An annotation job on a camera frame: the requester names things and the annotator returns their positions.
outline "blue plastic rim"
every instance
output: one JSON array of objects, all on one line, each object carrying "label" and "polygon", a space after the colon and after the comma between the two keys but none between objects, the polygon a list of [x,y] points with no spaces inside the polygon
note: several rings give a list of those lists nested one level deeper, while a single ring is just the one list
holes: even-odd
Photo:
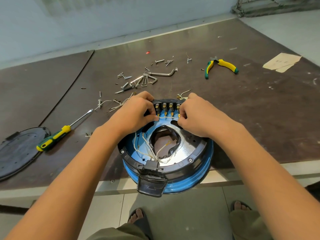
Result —
[{"label": "blue plastic rim", "polygon": [[[203,156],[202,164],[196,169],[193,175],[191,175],[188,178],[182,179],[182,180],[174,180],[174,181],[169,181],[168,184],[166,185],[163,193],[164,194],[175,194],[179,192],[183,192],[185,190],[188,190],[195,185],[197,185],[203,177],[206,175],[210,168],[210,162],[211,158],[214,153],[214,142],[212,140],[208,141],[208,148],[206,154]],[[135,183],[138,183],[138,175],[133,172],[127,165],[126,162],[123,161],[124,168],[128,172],[129,176],[132,178],[132,180]]]}]

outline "yellow and green pliers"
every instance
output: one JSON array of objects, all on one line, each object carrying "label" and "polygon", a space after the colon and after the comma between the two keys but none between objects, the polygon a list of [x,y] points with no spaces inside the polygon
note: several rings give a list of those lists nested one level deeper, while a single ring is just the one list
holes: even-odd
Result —
[{"label": "yellow and green pliers", "polygon": [[235,67],[235,65],[226,62],[222,59],[218,59],[217,57],[210,57],[211,61],[208,62],[207,68],[204,71],[204,77],[205,79],[209,79],[209,71],[214,66],[214,63],[218,63],[218,65],[229,68],[231,71],[233,71],[235,74],[238,74],[239,70]]}]

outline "beige paper scrap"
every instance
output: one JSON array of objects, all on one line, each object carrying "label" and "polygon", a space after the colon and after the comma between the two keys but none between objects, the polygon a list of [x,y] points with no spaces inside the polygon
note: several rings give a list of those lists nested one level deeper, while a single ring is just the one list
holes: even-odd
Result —
[{"label": "beige paper scrap", "polygon": [[280,53],[263,65],[263,68],[285,72],[301,59],[301,56]]}]

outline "olive green pants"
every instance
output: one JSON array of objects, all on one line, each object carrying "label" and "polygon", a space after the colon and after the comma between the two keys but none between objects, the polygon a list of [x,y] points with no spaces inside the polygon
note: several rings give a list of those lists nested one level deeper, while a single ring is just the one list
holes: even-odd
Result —
[{"label": "olive green pants", "polygon": [[[229,220],[235,240],[272,240],[269,230],[256,210],[234,210],[230,213]],[[148,238],[136,225],[126,223],[118,228],[101,229],[87,240],[148,240]]]}]

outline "brown tabletop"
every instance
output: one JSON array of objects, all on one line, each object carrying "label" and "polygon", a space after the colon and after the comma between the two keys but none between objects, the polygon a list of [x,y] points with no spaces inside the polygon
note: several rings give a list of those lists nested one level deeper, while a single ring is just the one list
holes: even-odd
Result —
[{"label": "brown tabletop", "polygon": [[77,79],[93,52],[0,70],[0,140],[39,126]]},{"label": "brown tabletop", "polygon": [[[320,84],[320,68],[304,58],[285,73],[262,68],[280,52],[295,54],[237,19],[101,49],[95,51],[43,125],[54,132],[88,109],[95,109],[99,91],[102,100],[123,101],[129,97],[131,90],[114,94],[125,83],[123,78],[117,79],[121,72],[135,78],[144,72],[144,67],[161,73],[177,67],[178,72],[173,76],[158,77],[157,83],[146,88],[139,86],[136,92],[147,90],[156,99],[162,99],[175,98],[177,93],[191,89],[243,123],[277,161],[319,159],[320,86],[317,83]],[[209,79],[205,80],[201,68],[204,69],[214,56],[235,64],[239,74],[215,65]],[[164,63],[155,64],[155,60],[161,59],[174,62],[167,67]],[[43,153],[24,171],[0,183],[0,189],[49,185],[86,143],[85,133],[91,133],[106,122],[114,113],[108,113],[108,108],[115,105],[115,102],[106,102],[53,150]],[[214,167],[232,167],[223,152],[215,149]],[[101,180],[122,177],[128,175],[115,149]]]}]

